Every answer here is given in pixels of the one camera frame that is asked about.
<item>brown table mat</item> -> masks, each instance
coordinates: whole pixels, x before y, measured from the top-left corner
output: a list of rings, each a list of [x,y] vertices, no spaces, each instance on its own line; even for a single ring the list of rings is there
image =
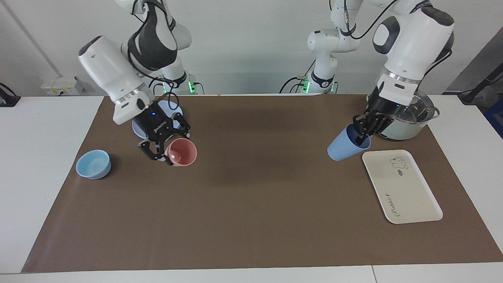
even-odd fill
[[[438,222],[391,224],[361,154],[328,157],[364,96],[181,103],[199,155],[173,168],[148,160],[104,99],[77,159],[103,149],[112,171],[98,181],[70,171],[23,272],[503,261],[429,128],[408,141],[373,137],[371,150],[414,156]]]

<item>light blue bowl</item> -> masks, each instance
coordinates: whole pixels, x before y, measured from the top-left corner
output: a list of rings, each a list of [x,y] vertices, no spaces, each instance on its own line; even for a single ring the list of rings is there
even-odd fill
[[[93,150],[77,161],[75,170],[84,178],[98,180],[105,177],[112,169],[112,162],[108,153],[102,150]]]

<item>white plate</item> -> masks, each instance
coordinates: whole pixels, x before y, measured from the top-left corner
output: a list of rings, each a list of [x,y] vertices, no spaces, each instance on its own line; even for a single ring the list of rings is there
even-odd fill
[[[438,221],[444,214],[408,151],[363,154],[386,218],[393,224]]]
[[[180,113],[182,115],[184,114],[181,107],[178,107],[176,110],[173,111],[170,109],[170,105],[171,105],[171,108],[173,108],[173,109],[175,109],[177,106],[177,104],[173,101],[169,101],[169,102],[168,102],[168,100],[159,101],[159,106],[161,107],[161,109],[164,111],[164,113],[166,113],[166,115],[169,118],[173,117],[173,114],[175,114],[175,113]],[[139,138],[141,138],[141,139],[147,138],[147,135],[145,134],[145,132],[140,128],[140,126],[138,126],[138,124],[135,121],[132,121],[131,125],[133,127],[133,132]],[[178,121],[173,120],[173,127],[179,128],[180,123]]]

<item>pink cup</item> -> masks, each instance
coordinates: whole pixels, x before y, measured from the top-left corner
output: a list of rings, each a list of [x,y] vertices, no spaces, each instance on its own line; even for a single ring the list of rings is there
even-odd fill
[[[173,162],[173,166],[189,166],[197,158],[197,148],[193,142],[181,137],[171,142],[164,151],[164,155]]]

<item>cooking pot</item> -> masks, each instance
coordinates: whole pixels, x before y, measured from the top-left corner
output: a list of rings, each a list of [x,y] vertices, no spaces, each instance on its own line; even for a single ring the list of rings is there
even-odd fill
[[[409,106],[401,105],[392,115],[395,119],[380,136],[406,140],[415,137],[432,119],[440,116],[440,110],[421,91],[416,91]]]

